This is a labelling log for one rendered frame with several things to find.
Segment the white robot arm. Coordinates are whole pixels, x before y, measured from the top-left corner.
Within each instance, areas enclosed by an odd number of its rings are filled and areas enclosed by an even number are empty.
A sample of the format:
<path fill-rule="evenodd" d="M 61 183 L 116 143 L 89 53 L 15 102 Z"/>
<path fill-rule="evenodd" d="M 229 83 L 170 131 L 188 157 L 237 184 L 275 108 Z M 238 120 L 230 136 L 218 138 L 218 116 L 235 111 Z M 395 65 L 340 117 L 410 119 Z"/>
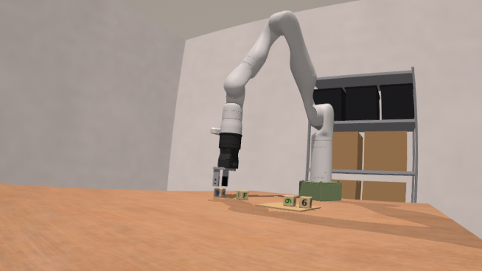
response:
<path fill-rule="evenodd" d="M 313 91 L 317 75 L 294 13 L 283 11 L 273 14 L 251 51 L 226 78 L 224 89 L 227 104 L 223 107 L 222 119 L 242 121 L 245 85 L 257 75 L 271 46 L 280 36 L 285 37 L 290 48 L 290 70 L 301 94 L 307 118 L 312 126 L 323 126 L 311 136 L 310 181 L 332 182 L 334 110 L 330 104 L 314 103 Z"/>

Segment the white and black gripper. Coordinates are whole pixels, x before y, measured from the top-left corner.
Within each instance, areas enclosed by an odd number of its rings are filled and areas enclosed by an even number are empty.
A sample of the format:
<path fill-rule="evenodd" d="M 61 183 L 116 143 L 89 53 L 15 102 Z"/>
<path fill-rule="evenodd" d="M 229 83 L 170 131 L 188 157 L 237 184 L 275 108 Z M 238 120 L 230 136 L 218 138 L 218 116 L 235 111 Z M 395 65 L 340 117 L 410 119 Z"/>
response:
<path fill-rule="evenodd" d="M 212 186 L 219 186 L 221 169 L 223 170 L 221 186 L 228 186 L 229 171 L 236 171 L 239 165 L 238 153 L 241 148 L 242 121 L 239 119 L 222 119 L 220 129 L 213 127 L 211 133 L 220 136 L 220 156 L 218 167 L 213 166 Z"/>

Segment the wooden letter block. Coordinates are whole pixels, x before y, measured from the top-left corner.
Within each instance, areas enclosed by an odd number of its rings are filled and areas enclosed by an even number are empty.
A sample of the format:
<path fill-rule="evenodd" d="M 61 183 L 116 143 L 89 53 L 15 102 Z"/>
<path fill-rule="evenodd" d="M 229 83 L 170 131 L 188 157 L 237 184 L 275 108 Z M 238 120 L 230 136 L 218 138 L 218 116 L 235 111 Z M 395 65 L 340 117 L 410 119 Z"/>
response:
<path fill-rule="evenodd" d="M 225 197 L 226 189 L 214 188 L 214 197 Z"/>
<path fill-rule="evenodd" d="M 296 206 L 296 196 L 294 195 L 284 195 L 284 206 Z"/>
<path fill-rule="evenodd" d="M 311 208 L 312 207 L 312 197 L 300 197 L 299 208 Z"/>
<path fill-rule="evenodd" d="M 237 190 L 237 199 L 238 200 L 248 200 L 248 191 Z"/>

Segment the tan flat mat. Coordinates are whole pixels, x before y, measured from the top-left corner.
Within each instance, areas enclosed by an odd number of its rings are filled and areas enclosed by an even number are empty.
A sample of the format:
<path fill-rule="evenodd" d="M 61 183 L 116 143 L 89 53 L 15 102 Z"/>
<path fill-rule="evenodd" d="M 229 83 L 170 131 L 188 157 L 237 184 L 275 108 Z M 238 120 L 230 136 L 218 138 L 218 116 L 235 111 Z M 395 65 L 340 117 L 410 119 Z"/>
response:
<path fill-rule="evenodd" d="M 282 210 L 287 210 L 287 211 L 297 211 L 297 212 L 302 212 L 302 211 L 310 211 L 314 209 L 318 209 L 321 207 L 318 206 L 312 206 L 311 208 L 299 208 L 299 204 L 296 204 L 296 206 L 284 206 L 283 203 L 263 203 L 263 204 L 255 204 L 256 206 L 261 206 L 261 207 L 266 207 L 266 208 L 276 208 L 276 209 L 282 209 Z"/>

